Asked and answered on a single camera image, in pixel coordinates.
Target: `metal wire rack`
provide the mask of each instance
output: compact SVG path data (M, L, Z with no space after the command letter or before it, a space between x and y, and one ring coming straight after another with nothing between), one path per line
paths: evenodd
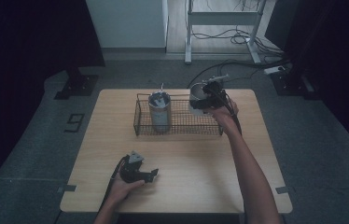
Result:
M148 105L149 94L137 94L133 127L136 135L200 133L222 135L223 129L211 116L195 116L188 110L189 100L175 99L187 95L171 95L170 125L153 125Z

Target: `metal cup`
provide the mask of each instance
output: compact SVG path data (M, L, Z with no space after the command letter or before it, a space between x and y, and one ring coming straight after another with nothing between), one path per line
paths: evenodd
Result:
M207 95L203 92L202 88L206 86L205 83L196 83L189 90L189 100L198 101L204 100L207 98ZM188 104L188 110L191 114L195 116L206 116L208 113L204 113L201 109L194 109L191 104Z
M152 127L157 133L166 133L172 124L171 96L164 91L154 91L148 96Z

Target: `black curtain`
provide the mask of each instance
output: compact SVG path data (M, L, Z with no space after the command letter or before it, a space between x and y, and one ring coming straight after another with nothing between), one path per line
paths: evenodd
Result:
M84 0L0 0L0 166L68 67L105 66Z
M278 0L266 36L305 75L349 132L349 0Z

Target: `gray carpet floor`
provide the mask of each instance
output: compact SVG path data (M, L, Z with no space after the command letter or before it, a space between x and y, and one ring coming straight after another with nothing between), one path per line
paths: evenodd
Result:
M185 89L203 69L222 62L193 59L185 65L182 60L146 58L108 60L106 68L82 68L84 75L99 75L91 96L54 100L67 74L46 80L40 107L0 169L1 224L92 223L96 214L61 213L59 205L99 91L158 89L162 82L166 89ZM256 93L294 207L284 215L286 223L349 223L349 134L343 126L321 101L278 96L261 70L231 65L223 72L233 79L226 83L227 89ZM211 69L201 79L216 73ZM72 114L85 114L84 120L77 133L64 132L75 128L67 123ZM196 215L176 221L187 223L188 218L197 223L198 217L205 220ZM210 219L231 223L226 217Z

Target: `black device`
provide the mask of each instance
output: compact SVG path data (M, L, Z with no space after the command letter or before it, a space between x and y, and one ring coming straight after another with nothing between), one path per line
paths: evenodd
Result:
M225 92L223 87L217 81L208 82L202 87L203 92L206 94L206 98L202 100L190 100L189 104L194 109L206 109L206 108L220 108L222 106L227 107L230 111L233 121L235 121L238 127L239 133L242 134L241 123L238 120L232 105L227 100L228 94Z
M110 193L111 187L114 184L114 180L116 179L117 173L121 176L122 180L127 183L133 183L138 180L145 180L146 183L151 183L154 180L154 177L158 174L158 169L151 171L150 173L140 172L140 166L143 163L144 158L132 151L131 155L126 155L123 157L119 164L117 165L114 173L111 175L110 181L108 182L107 189L105 191L105 196L102 200L102 204L99 208L99 211L102 209L105 200L107 199L108 194Z
M119 175L125 182L132 183L143 179L146 183L151 183L154 180L154 177L158 174L158 169L155 169L150 173L139 171L143 159L144 158L140 154L137 154L134 151L131 155L124 157L124 163L119 168Z
M227 93L222 86L216 82L207 83L202 87L206 98L202 100L190 100L189 103L194 109L220 108L227 103Z

